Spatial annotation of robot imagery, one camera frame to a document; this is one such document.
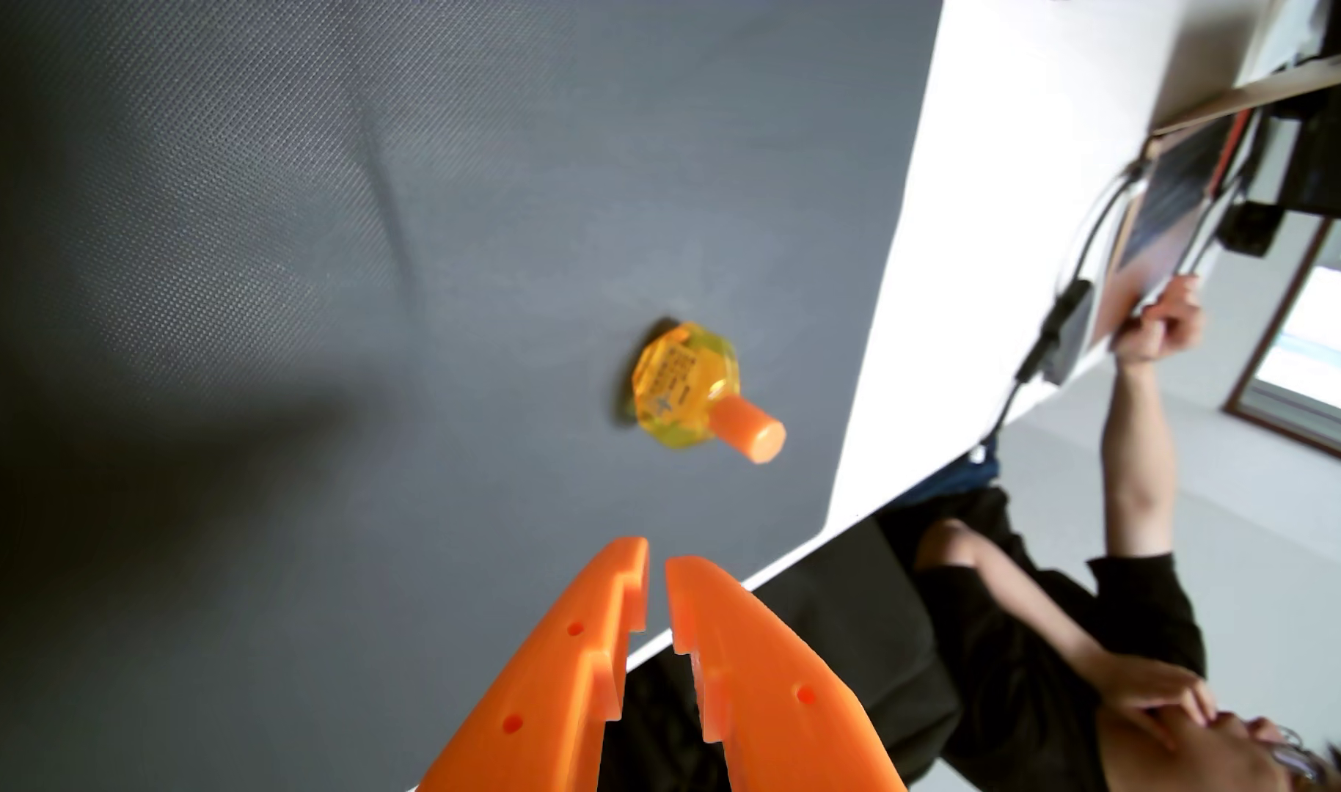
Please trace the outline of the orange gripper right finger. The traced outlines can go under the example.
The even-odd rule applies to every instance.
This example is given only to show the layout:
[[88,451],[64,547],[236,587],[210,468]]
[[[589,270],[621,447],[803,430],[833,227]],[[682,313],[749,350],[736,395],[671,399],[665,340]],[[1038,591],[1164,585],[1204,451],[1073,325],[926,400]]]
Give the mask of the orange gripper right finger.
[[750,590],[705,557],[670,557],[675,653],[734,791],[907,791],[860,700]]

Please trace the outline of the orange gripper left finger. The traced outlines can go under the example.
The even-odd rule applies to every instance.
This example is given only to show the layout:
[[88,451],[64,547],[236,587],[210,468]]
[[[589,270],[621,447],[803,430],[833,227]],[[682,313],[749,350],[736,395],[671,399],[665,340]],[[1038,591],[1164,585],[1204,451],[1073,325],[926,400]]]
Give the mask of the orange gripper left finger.
[[616,537],[544,612],[447,742],[421,791],[595,791],[645,629],[649,547]]

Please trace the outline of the person's right hand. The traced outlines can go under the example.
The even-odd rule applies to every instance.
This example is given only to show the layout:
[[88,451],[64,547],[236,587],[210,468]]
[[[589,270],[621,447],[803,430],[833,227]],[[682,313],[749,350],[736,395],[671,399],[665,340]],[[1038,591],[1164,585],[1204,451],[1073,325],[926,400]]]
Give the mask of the person's right hand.
[[1198,726],[1210,726],[1218,720],[1216,696],[1206,678],[1185,667],[1100,650],[1075,662],[1075,671],[1096,687],[1110,712],[1145,730],[1163,746],[1173,749],[1177,742],[1155,712],[1177,709]]

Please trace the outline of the person's left hand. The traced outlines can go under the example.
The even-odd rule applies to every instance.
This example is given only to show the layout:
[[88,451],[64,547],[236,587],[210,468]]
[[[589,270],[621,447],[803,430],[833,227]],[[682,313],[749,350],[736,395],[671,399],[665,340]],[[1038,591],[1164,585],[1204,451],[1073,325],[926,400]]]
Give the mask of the person's left hand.
[[1110,347],[1118,369],[1155,365],[1198,344],[1206,330],[1200,285],[1193,275],[1172,277],[1155,302],[1118,330]]

